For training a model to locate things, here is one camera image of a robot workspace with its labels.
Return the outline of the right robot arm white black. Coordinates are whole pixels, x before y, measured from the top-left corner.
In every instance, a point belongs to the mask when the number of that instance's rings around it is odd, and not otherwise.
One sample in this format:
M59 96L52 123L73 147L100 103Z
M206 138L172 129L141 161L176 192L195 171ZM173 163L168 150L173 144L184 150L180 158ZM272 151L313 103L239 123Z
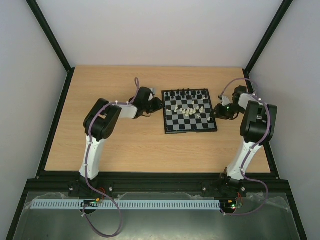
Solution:
M221 93L220 103L213 110L216 119L235 120L243 114L240 125L241 145L233 161L220 174L218 192L226 197L242 190L247 168L255 154L274 135L278 107L266 104L255 93L248 93L245 86L234 89L232 100Z

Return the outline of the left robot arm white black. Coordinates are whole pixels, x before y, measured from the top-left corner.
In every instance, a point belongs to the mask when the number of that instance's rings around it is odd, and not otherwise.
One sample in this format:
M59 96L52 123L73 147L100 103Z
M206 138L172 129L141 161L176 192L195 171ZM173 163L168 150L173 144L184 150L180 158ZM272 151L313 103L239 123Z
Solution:
M97 100L83 122L85 132L85 153L76 181L69 183L69 196L93 197L98 191L97 177L100 161L107 139L112 135L119 119L137 119L163 109L164 103L155 97L152 88L137 87L135 95L127 102Z

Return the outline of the black magnetic chess board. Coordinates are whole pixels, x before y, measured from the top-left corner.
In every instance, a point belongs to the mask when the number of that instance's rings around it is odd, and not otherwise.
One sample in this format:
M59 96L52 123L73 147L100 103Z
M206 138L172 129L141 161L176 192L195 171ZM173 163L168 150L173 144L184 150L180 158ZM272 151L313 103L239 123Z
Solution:
M168 134L217 132L213 107L209 99L164 100L164 132Z

